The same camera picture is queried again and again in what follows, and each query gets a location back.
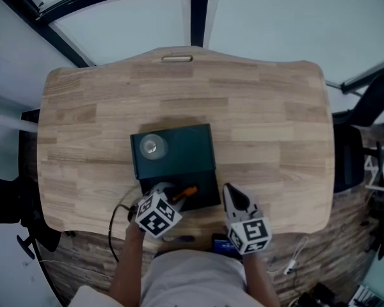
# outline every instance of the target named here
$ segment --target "floor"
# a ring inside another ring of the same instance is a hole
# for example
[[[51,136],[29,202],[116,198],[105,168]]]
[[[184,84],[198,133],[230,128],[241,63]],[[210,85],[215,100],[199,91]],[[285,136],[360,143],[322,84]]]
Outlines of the floor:
[[[38,121],[38,111],[23,114],[23,119]],[[361,129],[365,146],[384,144],[384,126]],[[37,180],[36,134],[20,133],[20,172]],[[296,272],[283,275],[282,269],[290,260],[301,233],[275,235],[263,254],[282,306],[287,306],[302,292],[308,292],[317,282],[324,283],[346,301],[353,295],[357,284],[368,269],[373,254],[366,253],[369,233],[376,223],[367,220],[366,202],[369,192],[363,185],[350,191],[334,194],[332,214],[327,227],[308,235],[308,244],[298,257]],[[122,241],[113,239],[118,253]],[[40,253],[49,277],[61,299],[67,305],[81,285],[89,285],[107,292],[116,262],[103,235],[76,232],[75,237],[65,233],[53,253],[40,247]],[[142,273],[145,274],[155,251],[144,251]]]

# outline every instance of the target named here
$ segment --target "black chair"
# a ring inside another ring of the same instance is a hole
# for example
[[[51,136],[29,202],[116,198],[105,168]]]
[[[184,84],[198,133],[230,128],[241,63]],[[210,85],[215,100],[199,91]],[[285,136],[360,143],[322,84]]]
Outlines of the black chair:
[[[29,237],[17,236],[21,248],[32,258],[28,248],[37,239],[49,251],[55,251],[61,232],[49,228],[44,221],[38,184],[29,177],[17,177],[14,181],[0,180],[0,223],[18,223],[28,229]]]
[[[384,111],[384,75],[373,80],[354,109],[333,114],[335,145],[334,192],[350,189],[364,180],[364,155],[378,159],[382,169],[381,145],[363,148],[360,131],[352,125],[371,126]]]

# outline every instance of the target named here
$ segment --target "hand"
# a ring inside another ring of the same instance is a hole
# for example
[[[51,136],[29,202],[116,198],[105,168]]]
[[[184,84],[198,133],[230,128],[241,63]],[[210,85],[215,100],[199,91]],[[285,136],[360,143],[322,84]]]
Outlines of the hand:
[[[127,227],[127,230],[125,232],[125,240],[140,240],[143,241],[143,238],[145,236],[145,232],[141,231],[138,224],[135,222],[135,215],[132,217],[131,222],[129,223],[129,226]]]

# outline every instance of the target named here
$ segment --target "wooden table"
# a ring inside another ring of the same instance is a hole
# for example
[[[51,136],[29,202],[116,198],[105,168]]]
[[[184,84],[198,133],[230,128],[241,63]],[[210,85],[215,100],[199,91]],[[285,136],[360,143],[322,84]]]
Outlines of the wooden table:
[[[106,235],[115,205],[141,196],[129,135],[210,123],[221,189],[243,185],[273,233],[312,233],[333,196],[332,117],[321,69],[198,47],[156,49],[91,68],[52,71],[38,126],[38,183],[47,224]],[[125,211],[113,235],[125,238]],[[223,206],[188,212],[170,237],[194,246],[223,233]],[[163,243],[148,238],[145,247]]]

